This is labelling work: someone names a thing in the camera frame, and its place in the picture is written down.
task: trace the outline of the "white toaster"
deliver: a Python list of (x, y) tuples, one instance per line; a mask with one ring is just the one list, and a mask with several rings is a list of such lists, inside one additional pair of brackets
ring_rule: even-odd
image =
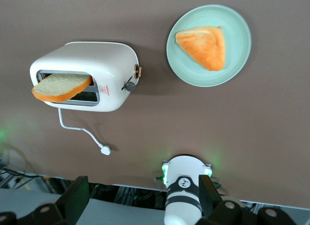
[(33, 85), (50, 74), (86, 74), (92, 83), (70, 100), (46, 104), (72, 110), (113, 111), (134, 91), (141, 75), (138, 57), (128, 45), (72, 42), (36, 60), (30, 67)]

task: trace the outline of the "green plate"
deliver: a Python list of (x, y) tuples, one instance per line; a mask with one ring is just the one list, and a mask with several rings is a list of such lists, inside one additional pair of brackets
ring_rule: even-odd
[[(208, 71), (197, 64), (176, 43), (175, 34), (196, 27), (222, 26), (225, 38), (225, 66), (220, 71)], [(173, 26), (167, 41), (167, 58), (174, 73), (186, 83), (211, 87), (232, 79), (245, 65), (251, 50), (251, 34), (243, 17), (222, 5), (197, 7), (183, 15)]]

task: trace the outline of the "power cord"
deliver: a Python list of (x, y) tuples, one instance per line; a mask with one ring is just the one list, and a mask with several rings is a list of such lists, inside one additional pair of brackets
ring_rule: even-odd
[(19, 189), (21, 187), (23, 187), (24, 185), (26, 185), (27, 183), (29, 183), (30, 181), (32, 181), (34, 178), (30, 178), (27, 181), (25, 181), (24, 183), (20, 184), (19, 186), (15, 187), (14, 189)]
[(123, 195), (117, 200), (117, 203), (120, 204), (121, 201), (122, 201), (122, 199), (123, 199), (123, 197), (128, 196), (128, 195), (131, 195), (131, 194), (130, 194), (130, 193), (123, 194)]
[(146, 200), (146, 199), (148, 199), (149, 197), (151, 197), (153, 194), (154, 194), (154, 192), (151, 191), (150, 193), (148, 193), (147, 195), (145, 195), (145, 196), (143, 196), (143, 197), (139, 197), (139, 195), (136, 195), (136, 196), (134, 196), (134, 200), (143, 201), (143, 200)]
[(213, 183), (213, 185), (214, 185), (214, 187), (215, 187), (216, 189), (219, 189), (219, 188), (222, 187), (222, 185), (221, 185), (220, 183), (218, 183), (218, 182), (213, 181), (212, 183)]
[(16, 187), (16, 185), (17, 185), (17, 184), (19, 184), (19, 183), (20, 183), (20, 181), (21, 181), (22, 179), (23, 179), (22, 177), (18, 177), (18, 178), (16, 178), (16, 179), (15, 179), (15, 183), (14, 183), (14, 185), (12, 186), (12, 188), (15, 188), (15, 187)]
[(99, 146), (99, 148), (101, 149), (101, 153), (105, 154), (105, 155), (110, 155), (111, 154), (111, 149), (108, 145), (103, 145), (101, 143), (98, 142), (98, 140), (95, 138), (95, 136), (88, 130), (86, 130), (85, 128), (79, 128), (79, 127), (67, 127), (63, 124), (63, 120), (62, 120), (62, 110), (60, 108), (58, 108), (58, 114), (59, 114), (59, 122), (60, 125), (65, 128), (65, 129), (70, 129), (70, 130), (78, 130), (78, 131), (84, 131), (87, 134), (89, 134), (91, 136), (91, 138), (95, 141), (95, 143)]
[(20, 172), (17, 172), (15, 170), (12, 170), (12, 169), (5, 168), (1, 165), (0, 165), (0, 170), (4, 171), (1, 174), (8, 173), (8, 174), (13, 175), (13, 176), (21, 176), (21, 177), (25, 177), (25, 178), (38, 178), (41, 176), (41, 175), (28, 175), (26, 173), (20, 173)]
[(160, 192), (163, 192), (162, 188), (160, 187), (160, 185), (157, 183), (157, 181), (160, 180), (162, 181), (163, 180), (163, 177), (157, 177), (157, 178), (154, 178), (154, 183), (156, 184), (157, 188), (159, 189)]
[(256, 206), (256, 203), (253, 203), (250, 207), (246, 207), (248, 211), (251, 211)]

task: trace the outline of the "warning label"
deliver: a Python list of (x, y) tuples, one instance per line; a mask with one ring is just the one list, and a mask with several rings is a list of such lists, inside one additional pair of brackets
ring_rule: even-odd
[(100, 91), (102, 91), (103, 93), (105, 93), (108, 96), (110, 96), (110, 92), (109, 92), (108, 86), (103, 87)]

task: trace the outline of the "toasted bread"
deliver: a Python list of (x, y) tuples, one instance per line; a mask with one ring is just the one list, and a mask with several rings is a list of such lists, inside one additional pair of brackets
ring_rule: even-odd
[(175, 35), (177, 44), (191, 58), (209, 71), (219, 71), (225, 65), (225, 39), (221, 27), (199, 27)]
[(34, 96), (46, 102), (62, 102), (85, 90), (92, 82), (90, 75), (51, 74), (32, 88)]

